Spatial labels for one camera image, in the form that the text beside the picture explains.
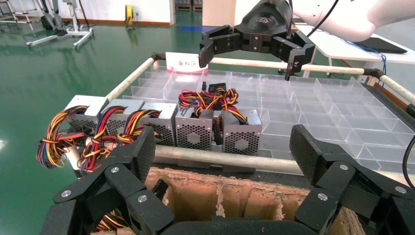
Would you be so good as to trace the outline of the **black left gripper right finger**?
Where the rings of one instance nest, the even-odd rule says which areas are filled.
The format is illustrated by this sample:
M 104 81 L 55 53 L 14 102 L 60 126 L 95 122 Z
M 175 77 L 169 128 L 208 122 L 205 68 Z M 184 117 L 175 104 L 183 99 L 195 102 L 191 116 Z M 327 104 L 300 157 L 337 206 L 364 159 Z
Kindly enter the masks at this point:
M 292 127 L 290 151 L 312 185 L 295 221 L 324 235 L 347 208 L 379 235 L 415 232 L 415 191 L 357 163 L 340 145 L 320 141 L 301 124 Z

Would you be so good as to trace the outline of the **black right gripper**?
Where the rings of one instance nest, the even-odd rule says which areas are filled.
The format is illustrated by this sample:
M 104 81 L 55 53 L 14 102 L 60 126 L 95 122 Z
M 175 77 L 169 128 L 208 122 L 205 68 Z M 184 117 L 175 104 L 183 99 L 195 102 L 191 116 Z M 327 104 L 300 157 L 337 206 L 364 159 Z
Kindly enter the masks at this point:
M 285 0 L 261 0 L 239 25 L 217 27 L 202 34 L 199 67 L 205 68 L 217 54 L 236 50 L 272 52 L 287 63 L 286 81 L 312 60 L 315 44 L 301 31 L 287 36 L 292 9 Z

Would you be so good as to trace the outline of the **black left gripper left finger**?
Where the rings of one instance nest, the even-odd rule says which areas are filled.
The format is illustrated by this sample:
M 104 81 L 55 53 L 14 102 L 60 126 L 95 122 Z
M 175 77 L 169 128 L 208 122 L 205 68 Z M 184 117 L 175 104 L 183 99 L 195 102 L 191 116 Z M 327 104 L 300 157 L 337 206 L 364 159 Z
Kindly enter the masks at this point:
M 41 234 L 88 235 L 117 209 L 135 234 L 160 235 L 174 214 L 145 185 L 155 150 L 154 130 L 144 127 L 133 143 L 115 148 L 101 167 L 55 194 Z

